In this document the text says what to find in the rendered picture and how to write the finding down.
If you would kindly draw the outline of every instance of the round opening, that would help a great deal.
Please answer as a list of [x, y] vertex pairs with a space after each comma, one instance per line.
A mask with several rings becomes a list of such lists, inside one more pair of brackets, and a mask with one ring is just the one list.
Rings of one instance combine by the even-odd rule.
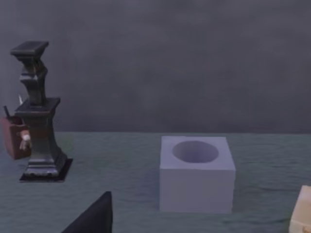
[[174, 146], [173, 154], [186, 163], [209, 163], [218, 157], [218, 150], [200, 141], [181, 142]]

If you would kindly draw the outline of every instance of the candle holder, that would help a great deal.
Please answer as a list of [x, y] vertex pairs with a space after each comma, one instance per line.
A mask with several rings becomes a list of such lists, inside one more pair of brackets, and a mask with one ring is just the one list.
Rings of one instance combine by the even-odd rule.
[[24, 65], [20, 81], [28, 99], [15, 110], [29, 127], [32, 153], [21, 182], [63, 182], [72, 159], [58, 147], [54, 136], [53, 117], [60, 98], [46, 98], [45, 77], [48, 69], [40, 60], [48, 42], [27, 41], [11, 50]]

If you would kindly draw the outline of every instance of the white cube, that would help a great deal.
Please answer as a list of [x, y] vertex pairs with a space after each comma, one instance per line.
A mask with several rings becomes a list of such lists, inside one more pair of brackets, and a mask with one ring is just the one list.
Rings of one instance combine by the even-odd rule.
[[225, 137], [163, 136], [160, 211], [232, 211], [236, 169]]

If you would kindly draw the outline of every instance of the cream colored block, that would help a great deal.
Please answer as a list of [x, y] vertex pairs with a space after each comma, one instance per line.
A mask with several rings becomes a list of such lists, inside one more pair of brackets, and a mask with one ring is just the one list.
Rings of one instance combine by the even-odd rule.
[[302, 186], [290, 222], [290, 233], [311, 233], [311, 187]]

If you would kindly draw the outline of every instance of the gray-green tabletop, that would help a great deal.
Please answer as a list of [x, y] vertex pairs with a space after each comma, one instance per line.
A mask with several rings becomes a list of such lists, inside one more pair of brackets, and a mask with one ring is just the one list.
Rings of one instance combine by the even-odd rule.
[[114, 233], [286, 233], [302, 185], [311, 185], [311, 136], [226, 136], [237, 176], [230, 215], [158, 210], [159, 133], [57, 133], [73, 164], [64, 183], [19, 183], [27, 159], [0, 154], [0, 233], [61, 233], [112, 191]]

